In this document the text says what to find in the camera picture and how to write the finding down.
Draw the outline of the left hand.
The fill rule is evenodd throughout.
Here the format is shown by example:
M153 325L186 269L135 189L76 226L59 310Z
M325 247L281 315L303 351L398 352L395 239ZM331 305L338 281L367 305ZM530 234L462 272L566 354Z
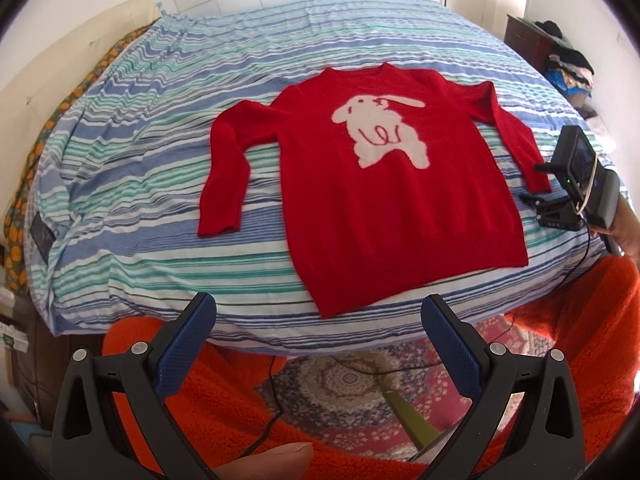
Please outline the left hand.
M303 477L314 457L310 442L289 443L217 467L222 480L297 480Z

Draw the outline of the right hand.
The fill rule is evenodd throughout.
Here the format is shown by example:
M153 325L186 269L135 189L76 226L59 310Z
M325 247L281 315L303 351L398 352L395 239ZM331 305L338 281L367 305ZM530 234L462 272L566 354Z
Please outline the right hand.
M592 226L591 229L599 234L611 235L624 255L637 266L640 264L640 222L622 194L618 196L612 226L608 230L598 226Z

